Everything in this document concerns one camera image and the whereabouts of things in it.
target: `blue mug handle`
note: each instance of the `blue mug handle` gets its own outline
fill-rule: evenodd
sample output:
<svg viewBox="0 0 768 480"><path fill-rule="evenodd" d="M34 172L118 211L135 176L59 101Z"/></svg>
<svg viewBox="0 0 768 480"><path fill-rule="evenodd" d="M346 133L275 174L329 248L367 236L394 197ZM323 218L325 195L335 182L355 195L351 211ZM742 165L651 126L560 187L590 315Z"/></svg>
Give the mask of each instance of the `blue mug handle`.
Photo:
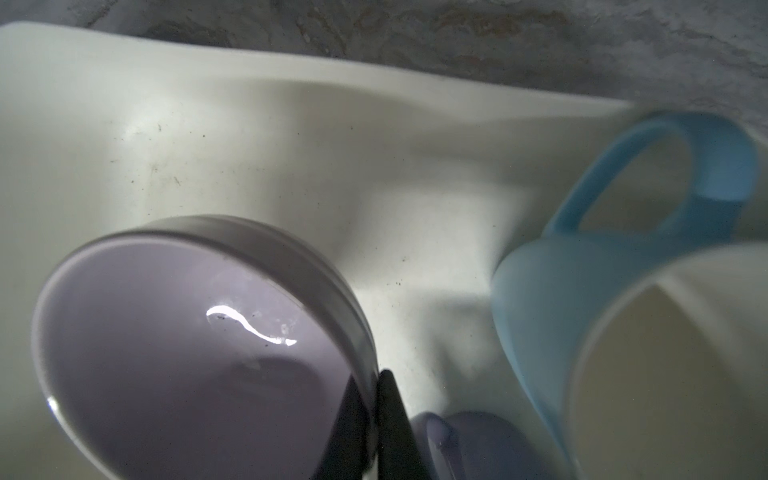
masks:
<svg viewBox="0 0 768 480"><path fill-rule="evenodd" d="M694 177L685 200L656 229L657 235L727 240L754 189L757 153L738 125L699 112L660 114L620 135L576 183L544 235L577 231L581 218L619 172L645 147L668 134L680 135L690 146Z"/></svg>

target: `sink basin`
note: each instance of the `sink basin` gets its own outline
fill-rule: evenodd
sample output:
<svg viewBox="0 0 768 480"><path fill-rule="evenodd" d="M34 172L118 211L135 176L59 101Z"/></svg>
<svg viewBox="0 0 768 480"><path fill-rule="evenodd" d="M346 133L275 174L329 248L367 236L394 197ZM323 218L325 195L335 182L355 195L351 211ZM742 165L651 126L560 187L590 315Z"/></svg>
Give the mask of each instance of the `sink basin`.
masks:
<svg viewBox="0 0 768 480"><path fill-rule="evenodd" d="M102 478L35 379L45 277L90 239L182 214L247 217L312 244L353 287L408 414L494 413L564 474L496 338L491 275L606 143L660 106L24 23L0 28L0 65L9 478ZM587 227L648 229L681 198L680 143L643 156ZM739 235L768 237L767 209L761 180Z"/></svg>

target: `black object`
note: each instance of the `black object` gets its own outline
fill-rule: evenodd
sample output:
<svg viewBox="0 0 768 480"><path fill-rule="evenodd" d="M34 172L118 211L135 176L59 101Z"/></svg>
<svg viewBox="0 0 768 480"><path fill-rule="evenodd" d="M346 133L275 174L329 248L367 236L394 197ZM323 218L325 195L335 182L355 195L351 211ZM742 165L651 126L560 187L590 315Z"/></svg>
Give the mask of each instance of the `black object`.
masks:
<svg viewBox="0 0 768 480"><path fill-rule="evenodd" d="M313 480L360 480L366 466L368 411L355 381L347 383L336 425ZM431 480L416 446L395 376L379 374L376 385L379 480Z"/></svg>
<svg viewBox="0 0 768 480"><path fill-rule="evenodd" d="M376 424L379 427L379 480L430 480L395 376L389 370L379 374L376 386Z"/></svg>

